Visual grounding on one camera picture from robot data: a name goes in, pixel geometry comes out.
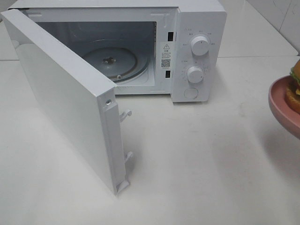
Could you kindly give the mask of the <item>glass microwave turntable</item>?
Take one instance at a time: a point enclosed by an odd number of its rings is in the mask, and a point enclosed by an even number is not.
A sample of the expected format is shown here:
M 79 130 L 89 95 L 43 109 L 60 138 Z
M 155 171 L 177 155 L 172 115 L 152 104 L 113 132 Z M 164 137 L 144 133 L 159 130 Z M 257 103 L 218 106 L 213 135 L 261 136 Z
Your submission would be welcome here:
M 144 41 L 102 39 L 91 42 L 82 58 L 115 83 L 140 75 L 153 56 L 153 46 Z

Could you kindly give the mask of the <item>white microwave oven body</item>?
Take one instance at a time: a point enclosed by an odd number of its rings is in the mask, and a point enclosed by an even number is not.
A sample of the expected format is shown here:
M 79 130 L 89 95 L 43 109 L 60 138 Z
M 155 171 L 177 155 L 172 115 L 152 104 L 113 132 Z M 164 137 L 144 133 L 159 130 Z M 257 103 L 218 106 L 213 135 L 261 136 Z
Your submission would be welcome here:
M 173 102 L 209 98 L 227 16 L 217 0 L 18 0 L 11 9 L 21 11 L 82 59 L 91 42 L 102 39 L 152 45 L 147 69 L 114 82 L 115 95 L 169 94 Z M 193 55 L 190 47 L 198 34 L 210 39 L 209 51 L 202 56 Z M 200 83 L 188 81 L 192 66 L 204 72 Z M 198 89 L 197 98 L 185 98 L 188 88 Z

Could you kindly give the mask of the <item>white timer knob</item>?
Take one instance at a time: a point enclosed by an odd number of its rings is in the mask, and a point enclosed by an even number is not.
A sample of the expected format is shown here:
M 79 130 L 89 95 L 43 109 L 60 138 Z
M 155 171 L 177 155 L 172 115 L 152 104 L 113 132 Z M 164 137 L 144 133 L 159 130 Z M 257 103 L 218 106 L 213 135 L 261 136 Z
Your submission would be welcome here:
M 187 70 L 187 80 L 190 83 L 200 83 L 203 77 L 204 72 L 200 67 L 192 66 Z

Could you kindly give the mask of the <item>burger with lettuce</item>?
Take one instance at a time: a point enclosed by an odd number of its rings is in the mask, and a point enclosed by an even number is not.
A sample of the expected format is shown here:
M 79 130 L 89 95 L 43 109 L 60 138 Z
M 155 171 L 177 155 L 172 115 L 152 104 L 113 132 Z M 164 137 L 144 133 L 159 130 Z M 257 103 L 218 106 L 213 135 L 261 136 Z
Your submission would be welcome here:
M 300 61 L 291 68 L 289 82 L 285 91 L 285 101 L 296 113 L 300 113 Z

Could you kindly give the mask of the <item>pink round plate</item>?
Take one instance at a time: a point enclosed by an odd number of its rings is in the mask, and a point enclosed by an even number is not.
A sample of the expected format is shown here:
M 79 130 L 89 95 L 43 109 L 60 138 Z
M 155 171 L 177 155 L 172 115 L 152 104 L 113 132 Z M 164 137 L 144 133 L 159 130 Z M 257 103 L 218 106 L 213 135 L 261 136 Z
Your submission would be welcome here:
M 300 138 L 300 115 L 289 107 L 285 90 L 292 81 L 290 76 L 277 79 L 269 89 L 269 107 L 276 120 L 293 136 Z

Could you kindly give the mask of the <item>upper white power knob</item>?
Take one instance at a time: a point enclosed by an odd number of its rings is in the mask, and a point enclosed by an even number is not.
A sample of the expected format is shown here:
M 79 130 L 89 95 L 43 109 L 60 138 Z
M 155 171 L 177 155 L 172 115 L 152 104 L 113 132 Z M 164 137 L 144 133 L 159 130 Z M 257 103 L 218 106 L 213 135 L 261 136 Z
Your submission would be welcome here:
M 198 34 L 191 39 L 190 47 L 193 55 L 202 56 L 209 51 L 210 39 L 204 34 Z

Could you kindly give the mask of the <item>round white door button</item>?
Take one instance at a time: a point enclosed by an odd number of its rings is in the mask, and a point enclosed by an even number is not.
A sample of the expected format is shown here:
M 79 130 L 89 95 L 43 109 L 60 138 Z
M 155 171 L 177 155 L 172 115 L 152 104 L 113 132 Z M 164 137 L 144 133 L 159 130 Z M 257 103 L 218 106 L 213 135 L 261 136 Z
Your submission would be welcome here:
M 195 99 L 198 96 L 198 89 L 196 88 L 188 88 L 184 91 L 185 98 Z

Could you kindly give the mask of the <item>white microwave door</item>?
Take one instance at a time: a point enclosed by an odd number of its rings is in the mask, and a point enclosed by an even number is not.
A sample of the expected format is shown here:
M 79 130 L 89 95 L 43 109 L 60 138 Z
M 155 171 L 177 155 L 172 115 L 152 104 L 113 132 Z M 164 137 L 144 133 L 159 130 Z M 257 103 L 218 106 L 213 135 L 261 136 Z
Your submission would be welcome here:
M 129 185 L 115 83 L 17 9 L 1 13 L 33 94 L 114 194 Z

